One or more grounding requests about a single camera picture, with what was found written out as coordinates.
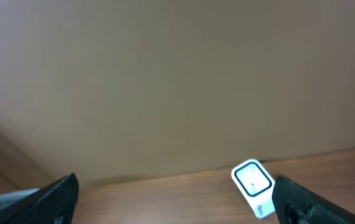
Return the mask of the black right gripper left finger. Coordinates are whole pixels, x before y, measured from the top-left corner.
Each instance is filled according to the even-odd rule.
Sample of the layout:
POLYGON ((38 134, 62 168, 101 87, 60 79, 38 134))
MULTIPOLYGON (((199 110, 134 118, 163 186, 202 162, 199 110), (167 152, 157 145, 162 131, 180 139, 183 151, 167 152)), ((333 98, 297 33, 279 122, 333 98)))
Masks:
POLYGON ((0 224, 71 224, 79 183, 71 173, 0 210, 0 224))

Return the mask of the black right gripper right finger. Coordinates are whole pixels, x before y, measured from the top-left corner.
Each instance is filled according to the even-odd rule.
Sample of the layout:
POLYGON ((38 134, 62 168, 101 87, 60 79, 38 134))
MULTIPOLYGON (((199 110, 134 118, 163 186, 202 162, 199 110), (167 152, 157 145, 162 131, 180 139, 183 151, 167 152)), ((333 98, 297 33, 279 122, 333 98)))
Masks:
POLYGON ((284 176, 275 181, 272 201, 280 224, 355 224, 355 214, 284 176))

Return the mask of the green 3M gloves packet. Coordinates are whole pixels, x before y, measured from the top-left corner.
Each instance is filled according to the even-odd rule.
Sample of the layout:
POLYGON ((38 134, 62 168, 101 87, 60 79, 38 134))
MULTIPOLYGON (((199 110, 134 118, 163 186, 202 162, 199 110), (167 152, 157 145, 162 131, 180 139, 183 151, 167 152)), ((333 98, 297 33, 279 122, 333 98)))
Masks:
POLYGON ((20 201, 24 197, 27 197, 37 192, 38 190, 39 189, 18 190, 5 194, 0 194, 0 210, 20 201))

